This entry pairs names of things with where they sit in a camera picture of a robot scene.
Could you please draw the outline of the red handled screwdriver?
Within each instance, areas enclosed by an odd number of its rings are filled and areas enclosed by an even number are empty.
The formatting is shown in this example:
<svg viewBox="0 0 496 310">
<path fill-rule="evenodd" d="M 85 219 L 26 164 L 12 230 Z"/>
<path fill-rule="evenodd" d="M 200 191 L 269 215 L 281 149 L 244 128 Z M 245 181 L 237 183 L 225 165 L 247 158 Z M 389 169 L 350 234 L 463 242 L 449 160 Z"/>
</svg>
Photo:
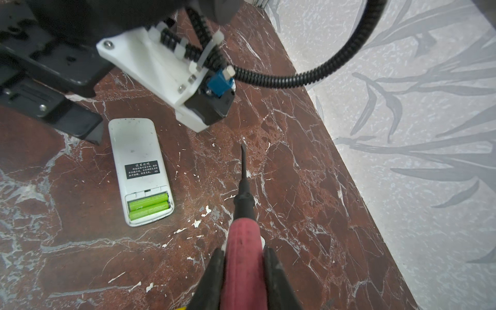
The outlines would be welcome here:
<svg viewBox="0 0 496 310">
<path fill-rule="evenodd" d="M 242 175 L 227 237 L 220 309 L 267 309 L 264 252 L 247 177 L 244 144 L 241 145 L 241 155 Z"/>
</svg>

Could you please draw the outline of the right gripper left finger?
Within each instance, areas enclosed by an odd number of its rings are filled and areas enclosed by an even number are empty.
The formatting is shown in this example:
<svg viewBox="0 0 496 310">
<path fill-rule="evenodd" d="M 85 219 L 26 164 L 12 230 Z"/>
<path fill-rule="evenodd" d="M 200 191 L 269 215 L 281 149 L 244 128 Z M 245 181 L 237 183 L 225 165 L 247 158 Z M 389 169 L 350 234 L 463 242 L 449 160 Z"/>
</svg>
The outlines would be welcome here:
<svg viewBox="0 0 496 310">
<path fill-rule="evenodd" d="M 217 248 L 214 250 L 196 291 L 186 307 L 187 310 L 218 310 L 220 308 L 224 266 L 225 252 L 221 248 Z"/>
</svg>

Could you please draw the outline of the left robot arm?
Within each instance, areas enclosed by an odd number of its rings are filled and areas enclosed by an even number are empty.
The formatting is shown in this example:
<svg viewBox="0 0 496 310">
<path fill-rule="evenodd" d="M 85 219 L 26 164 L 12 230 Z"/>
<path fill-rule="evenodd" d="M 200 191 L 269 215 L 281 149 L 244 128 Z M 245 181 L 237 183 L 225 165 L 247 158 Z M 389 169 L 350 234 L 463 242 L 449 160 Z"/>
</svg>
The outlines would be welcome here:
<svg viewBox="0 0 496 310">
<path fill-rule="evenodd" d="M 99 144 L 103 118 L 67 98 L 95 97 L 120 68 L 195 132 L 223 120 L 235 70 L 220 51 L 241 1 L 9 1 L 1 5 L 1 104 Z"/>
</svg>

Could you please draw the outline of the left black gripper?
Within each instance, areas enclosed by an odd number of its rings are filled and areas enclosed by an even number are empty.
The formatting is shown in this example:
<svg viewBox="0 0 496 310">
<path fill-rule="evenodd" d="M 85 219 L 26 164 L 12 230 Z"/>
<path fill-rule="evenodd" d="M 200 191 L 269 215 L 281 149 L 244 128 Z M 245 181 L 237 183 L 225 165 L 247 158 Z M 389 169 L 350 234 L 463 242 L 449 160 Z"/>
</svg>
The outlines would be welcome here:
<svg viewBox="0 0 496 310">
<path fill-rule="evenodd" d="M 65 94 L 92 98 L 113 64 L 93 46 L 68 42 L 39 23 L 24 1 L 1 4 L 1 104 L 63 133 L 99 145 L 100 114 Z"/>
</svg>

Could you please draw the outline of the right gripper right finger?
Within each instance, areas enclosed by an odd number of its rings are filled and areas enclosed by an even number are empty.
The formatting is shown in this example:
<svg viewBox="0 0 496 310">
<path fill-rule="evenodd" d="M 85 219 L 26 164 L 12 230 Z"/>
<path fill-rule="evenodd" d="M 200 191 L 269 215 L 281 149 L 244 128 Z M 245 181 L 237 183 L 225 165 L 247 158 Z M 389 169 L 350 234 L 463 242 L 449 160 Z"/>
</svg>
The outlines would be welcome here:
<svg viewBox="0 0 496 310">
<path fill-rule="evenodd" d="M 302 305 L 289 283 L 283 265 L 279 261 L 276 252 L 270 247 L 265 247 L 263 254 L 268 309 L 302 310 Z"/>
</svg>

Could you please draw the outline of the red white remote control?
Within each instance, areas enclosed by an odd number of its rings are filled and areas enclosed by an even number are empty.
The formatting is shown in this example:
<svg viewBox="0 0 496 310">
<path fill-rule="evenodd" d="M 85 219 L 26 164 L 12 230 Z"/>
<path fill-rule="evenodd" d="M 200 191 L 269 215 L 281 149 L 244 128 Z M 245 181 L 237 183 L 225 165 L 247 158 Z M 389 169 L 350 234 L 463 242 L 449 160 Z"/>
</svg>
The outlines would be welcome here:
<svg viewBox="0 0 496 310">
<path fill-rule="evenodd" d="M 153 121 L 147 118 L 114 119 L 109 122 L 108 130 L 127 225 L 144 226 L 170 216 L 175 202 Z M 130 201 L 164 192 L 169 195 L 168 210 L 130 220 Z"/>
</svg>

